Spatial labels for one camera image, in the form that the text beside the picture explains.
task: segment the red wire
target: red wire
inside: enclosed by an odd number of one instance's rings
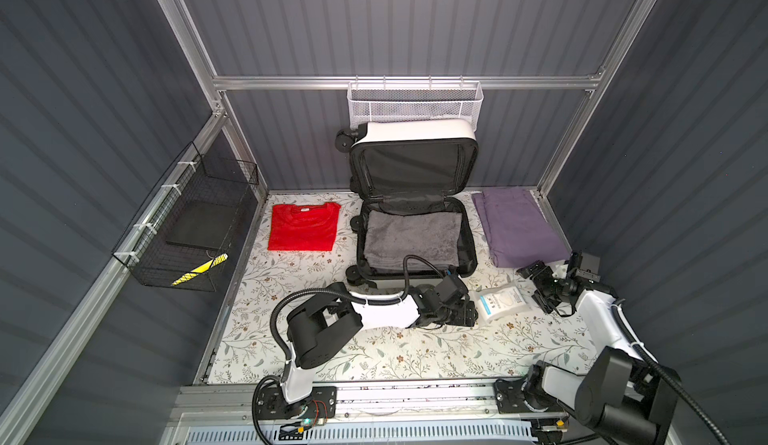
[[[326,403],[325,402],[321,401],[321,403],[322,403],[322,408],[324,408],[325,411],[326,411],[326,420],[328,420],[328,407],[326,407]]]
[[[314,427],[317,424],[317,418],[320,416],[320,405],[317,404],[317,400],[313,400],[312,403],[315,404],[315,421],[312,422],[312,426]]]

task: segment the white wire basket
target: white wire basket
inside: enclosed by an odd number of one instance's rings
[[[379,80],[350,82],[350,128],[369,122],[464,119],[477,129],[482,88],[479,82]]]

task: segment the gray corrugated wall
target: gray corrugated wall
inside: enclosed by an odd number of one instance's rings
[[[272,190],[350,186],[333,146],[350,123],[341,90],[227,92]],[[478,121],[480,154],[469,186],[535,186],[584,97],[581,90],[489,90]]]
[[[219,75],[597,71],[634,0],[185,0]]]
[[[660,0],[550,195],[732,443],[764,441],[768,420],[766,6]]]
[[[234,159],[222,134],[208,153]],[[27,444],[155,445],[179,386],[194,379],[225,294],[225,287],[175,290],[130,278]]]
[[[0,0],[0,18],[1,411],[210,109],[156,0]],[[176,314],[175,327],[195,325],[214,308],[212,296],[160,306],[160,292],[131,293],[135,304],[157,306],[158,320]],[[158,327],[130,320],[99,335]],[[93,363],[101,373],[151,375],[147,352],[127,351]],[[169,343],[162,352],[198,359],[189,345]],[[120,387],[103,384],[102,397],[128,393]],[[122,413],[101,397],[84,400]]]

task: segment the red t-shirt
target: red t-shirt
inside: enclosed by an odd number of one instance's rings
[[[341,206],[279,204],[272,207],[269,250],[331,251],[336,241]]]

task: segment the white package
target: white package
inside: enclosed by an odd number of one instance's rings
[[[478,320],[482,325],[531,309],[520,290],[511,283],[482,291],[470,291],[469,295],[475,301]]]

